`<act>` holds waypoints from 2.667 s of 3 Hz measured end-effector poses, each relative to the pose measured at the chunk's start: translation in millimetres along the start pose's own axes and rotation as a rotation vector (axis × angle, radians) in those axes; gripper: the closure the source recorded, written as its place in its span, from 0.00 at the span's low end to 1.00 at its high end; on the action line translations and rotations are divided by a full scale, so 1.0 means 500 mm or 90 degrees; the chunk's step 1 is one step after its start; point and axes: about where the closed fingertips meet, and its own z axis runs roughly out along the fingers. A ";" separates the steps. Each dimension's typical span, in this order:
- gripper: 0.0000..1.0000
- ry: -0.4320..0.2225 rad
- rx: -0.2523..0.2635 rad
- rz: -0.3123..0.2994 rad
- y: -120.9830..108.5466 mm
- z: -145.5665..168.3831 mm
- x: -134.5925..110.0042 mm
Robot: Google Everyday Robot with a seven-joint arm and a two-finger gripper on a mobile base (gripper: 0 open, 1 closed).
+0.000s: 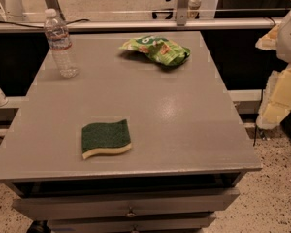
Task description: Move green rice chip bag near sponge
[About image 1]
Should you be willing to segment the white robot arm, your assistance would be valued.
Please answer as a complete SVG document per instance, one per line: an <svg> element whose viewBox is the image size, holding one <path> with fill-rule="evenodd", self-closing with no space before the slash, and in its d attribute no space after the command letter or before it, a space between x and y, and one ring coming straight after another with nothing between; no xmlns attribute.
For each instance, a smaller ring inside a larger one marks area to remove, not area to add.
<svg viewBox="0 0 291 233"><path fill-rule="evenodd" d="M255 44L260 50L275 50L276 57L287 63L283 71L272 71L263 92L256 125L273 129L291 112L291 10L281 24L274 26Z"/></svg>

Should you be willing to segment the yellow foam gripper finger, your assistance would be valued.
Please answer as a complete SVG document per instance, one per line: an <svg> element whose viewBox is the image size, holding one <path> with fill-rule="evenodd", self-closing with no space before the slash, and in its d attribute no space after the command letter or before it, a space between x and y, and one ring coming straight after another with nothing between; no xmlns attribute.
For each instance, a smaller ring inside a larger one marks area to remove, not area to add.
<svg viewBox="0 0 291 233"><path fill-rule="evenodd" d="M259 38L255 47L260 50L275 50L279 26L274 26L267 34Z"/></svg>
<svg viewBox="0 0 291 233"><path fill-rule="evenodd" d="M281 72L271 72L263 93L256 125L261 129L274 129L290 112L291 64Z"/></svg>

